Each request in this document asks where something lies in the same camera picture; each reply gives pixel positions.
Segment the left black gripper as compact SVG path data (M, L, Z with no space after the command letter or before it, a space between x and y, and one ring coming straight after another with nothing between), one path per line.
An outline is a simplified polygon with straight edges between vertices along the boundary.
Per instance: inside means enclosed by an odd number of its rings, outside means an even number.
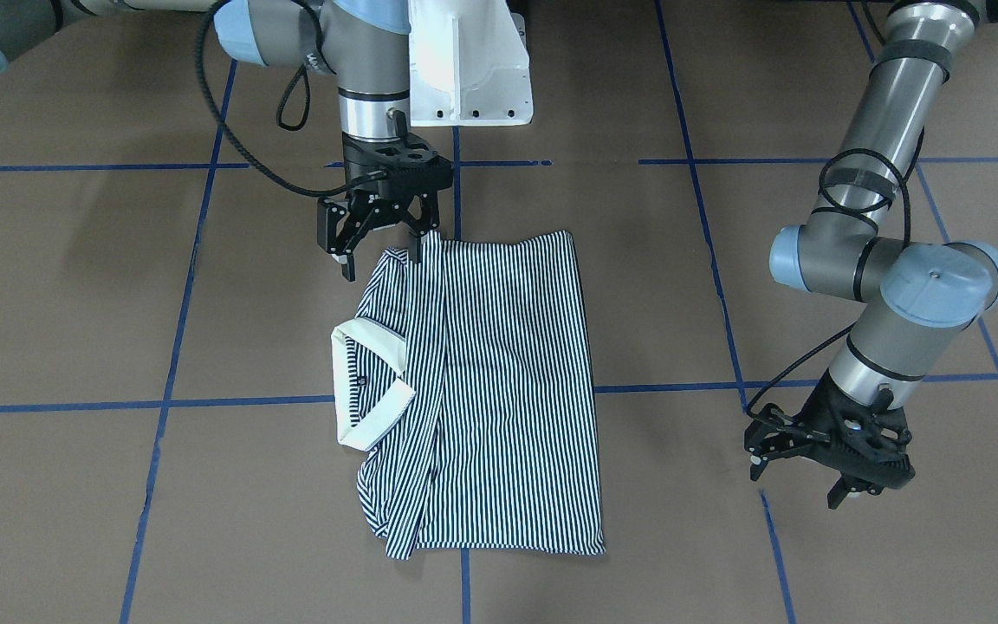
M839 471L826 495L837 510L860 493L879 495L885 487L900 489L915 477L907 454L912 434L902 407L892 407L890 384L870 391L867 406L851 398L824 373L799 413L761 412L751 416L744 449L751 454L749 478L759 479L774 459L804 457ZM820 433L823 439L812 439Z

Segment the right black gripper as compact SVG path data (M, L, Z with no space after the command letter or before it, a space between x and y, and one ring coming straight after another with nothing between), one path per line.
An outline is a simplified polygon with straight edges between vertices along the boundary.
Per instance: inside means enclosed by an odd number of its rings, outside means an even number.
M320 198L317 244L341 265L346 281L356 280L355 251L373 229L407 224L408 256L421 262L421 240L439 229L439 191L451 188L451 162L413 133L391 141L367 141L343 134L346 178L344 201Z

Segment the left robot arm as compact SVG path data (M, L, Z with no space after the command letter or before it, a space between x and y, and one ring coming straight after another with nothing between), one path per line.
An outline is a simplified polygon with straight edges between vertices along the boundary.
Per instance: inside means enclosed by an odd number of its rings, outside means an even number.
M774 238L776 282L862 302L832 336L837 352L794 415L750 400L743 446L749 476L776 459L806 458L839 474L829 509L848 495L902 489L914 478L904 404L966 328L998 303L998 250L982 241L916 244L911 230L883 237L896 205L910 213L908 180L932 102L959 51L998 1L898 1L839 153L820 170L804 224Z

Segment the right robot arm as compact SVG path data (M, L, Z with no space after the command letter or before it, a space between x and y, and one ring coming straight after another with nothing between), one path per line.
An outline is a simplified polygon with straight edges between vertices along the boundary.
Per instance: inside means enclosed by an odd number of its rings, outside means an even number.
M253 169L296 195L315 198L317 242L355 277L355 251L369 232L402 224L409 259L438 229L438 194L451 163L411 131L405 1L0 1L0 72L68 25L89 16L141 11L197 13L197 82L219 130ZM255 158L224 121L204 68L210 33L230 58L336 80L345 181L332 189L292 183Z

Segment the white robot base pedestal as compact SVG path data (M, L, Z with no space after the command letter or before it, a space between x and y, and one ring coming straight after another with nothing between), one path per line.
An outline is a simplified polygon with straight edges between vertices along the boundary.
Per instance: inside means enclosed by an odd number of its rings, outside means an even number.
M414 127L530 124L524 22L506 1L411 1Z

